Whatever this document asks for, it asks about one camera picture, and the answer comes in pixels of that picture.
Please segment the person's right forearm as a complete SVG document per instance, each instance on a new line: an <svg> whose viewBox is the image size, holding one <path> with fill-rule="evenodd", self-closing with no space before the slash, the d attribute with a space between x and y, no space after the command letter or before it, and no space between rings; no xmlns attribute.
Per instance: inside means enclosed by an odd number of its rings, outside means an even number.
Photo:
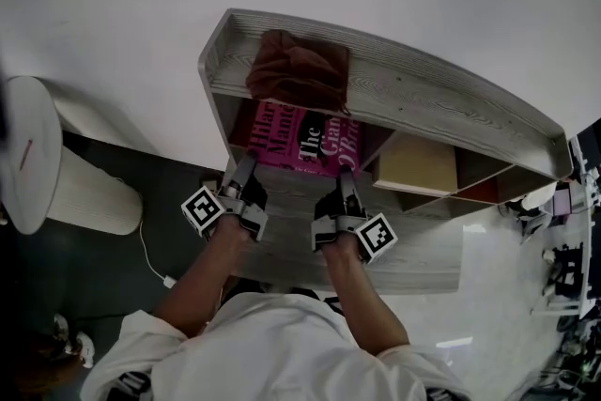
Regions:
<svg viewBox="0 0 601 401"><path fill-rule="evenodd" d="M407 346L404 325L376 292L361 262L357 237L343 233L323 246L321 252L358 346L373 356Z"/></svg>

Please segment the person's white shirt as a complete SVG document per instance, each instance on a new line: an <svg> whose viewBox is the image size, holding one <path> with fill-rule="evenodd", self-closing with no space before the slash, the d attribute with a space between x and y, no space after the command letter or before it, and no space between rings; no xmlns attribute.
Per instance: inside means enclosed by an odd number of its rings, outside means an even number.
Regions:
<svg viewBox="0 0 601 401"><path fill-rule="evenodd" d="M128 374L153 401L470 401L437 352L369 354L340 315L296 294L239 294L195 337L143 311L126 316L82 401L108 401Z"/></svg>

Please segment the grey wooden shelf unit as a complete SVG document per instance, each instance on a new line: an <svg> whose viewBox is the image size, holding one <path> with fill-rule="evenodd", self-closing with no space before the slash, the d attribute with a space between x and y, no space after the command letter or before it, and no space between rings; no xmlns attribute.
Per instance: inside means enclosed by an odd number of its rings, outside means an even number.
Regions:
<svg viewBox="0 0 601 401"><path fill-rule="evenodd" d="M268 37L347 49L343 111L255 99ZM567 177L564 130L484 78L401 43L294 16L230 8L198 59L229 157L255 177L262 238L241 277L329 287L322 250L343 233L383 294L458 289L461 218Z"/></svg>

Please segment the person's left forearm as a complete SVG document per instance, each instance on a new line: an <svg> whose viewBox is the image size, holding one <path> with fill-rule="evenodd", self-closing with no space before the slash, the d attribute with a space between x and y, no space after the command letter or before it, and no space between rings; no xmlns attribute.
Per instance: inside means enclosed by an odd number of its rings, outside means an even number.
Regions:
<svg viewBox="0 0 601 401"><path fill-rule="evenodd" d="M234 215L222 216L208 245L154 310L154 317L187 337L195 337L212 320L222 289L250 242Z"/></svg>

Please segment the beige book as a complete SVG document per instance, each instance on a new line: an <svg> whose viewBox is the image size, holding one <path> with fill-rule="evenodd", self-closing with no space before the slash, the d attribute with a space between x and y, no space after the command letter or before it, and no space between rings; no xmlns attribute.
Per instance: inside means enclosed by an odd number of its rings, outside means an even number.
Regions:
<svg viewBox="0 0 601 401"><path fill-rule="evenodd" d="M458 190L455 148L423 137L399 134L373 167L376 187L443 197Z"/></svg>

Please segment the pink book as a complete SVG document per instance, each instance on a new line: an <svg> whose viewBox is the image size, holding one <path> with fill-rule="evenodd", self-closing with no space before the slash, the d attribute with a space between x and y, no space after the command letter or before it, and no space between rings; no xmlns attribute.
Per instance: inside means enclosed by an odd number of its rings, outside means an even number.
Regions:
<svg viewBox="0 0 601 401"><path fill-rule="evenodd" d="M358 121L260 101L248 148L263 165L336 177L343 165L359 173L361 137Z"/></svg>

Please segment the brown cloth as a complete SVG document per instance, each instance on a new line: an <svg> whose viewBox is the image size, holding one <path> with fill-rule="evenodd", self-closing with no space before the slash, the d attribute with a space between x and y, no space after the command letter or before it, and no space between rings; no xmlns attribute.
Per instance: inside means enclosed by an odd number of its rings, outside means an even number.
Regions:
<svg viewBox="0 0 601 401"><path fill-rule="evenodd" d="M260 38L245 84L254 100L347 116L349 59L345 46L272 29Z"/></svg>

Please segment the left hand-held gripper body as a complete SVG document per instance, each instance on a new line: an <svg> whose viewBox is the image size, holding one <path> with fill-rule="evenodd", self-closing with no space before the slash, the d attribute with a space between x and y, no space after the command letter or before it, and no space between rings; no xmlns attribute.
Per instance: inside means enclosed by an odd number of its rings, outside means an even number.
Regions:
<svg viewBox="0 0 601 401"><path fill-rule="evenodd" d="M259 242L269 217L265 211L267 200L267 192L255 177L250 177L244 185L231 179L217 193L203 185L181 205L181 210L197 234L206 239L218 219L230 215L237 217L251 239Z"/></svg>

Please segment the pink box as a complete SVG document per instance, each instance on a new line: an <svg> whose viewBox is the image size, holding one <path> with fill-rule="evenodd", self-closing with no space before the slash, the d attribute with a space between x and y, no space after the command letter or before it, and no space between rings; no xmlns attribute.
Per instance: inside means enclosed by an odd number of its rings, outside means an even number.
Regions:
<svg viewBox="0 0 601 401"><path fill-rule="evenodd" d="M569 215L572 212L571 192L569 189L556 190L552 201L554 216Z"/></svg>

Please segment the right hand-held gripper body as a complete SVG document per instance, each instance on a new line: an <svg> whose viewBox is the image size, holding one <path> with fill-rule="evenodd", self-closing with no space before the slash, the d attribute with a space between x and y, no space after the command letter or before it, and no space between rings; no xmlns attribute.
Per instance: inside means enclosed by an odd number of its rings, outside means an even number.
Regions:
<svg viewBox="0 0 601 401"><path fill-rule="evenodd" d="M364 218L347 216L340 192L333 191L316 203L311 223L312 251L316 253L326 244L335 242L343 233L357 238L360 260L364 264L372 263L398 241L382 213L370 216L365 211Z"/></svg>

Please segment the white round pedestal table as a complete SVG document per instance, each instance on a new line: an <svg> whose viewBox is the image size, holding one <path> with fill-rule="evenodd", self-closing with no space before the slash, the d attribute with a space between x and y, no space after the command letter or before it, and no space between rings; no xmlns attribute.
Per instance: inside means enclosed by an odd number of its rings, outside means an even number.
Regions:
<svg viewBox="0 0 601 401"><path fill-rule="evenodd" d="M58 112L42 82L13 78L3 94L8 141L0 149L0 201L17 230L32 235L52 219L119 236L134 232L143 215L139 194L64 146ZM33 145L19 171L28 139Z"/></svg>

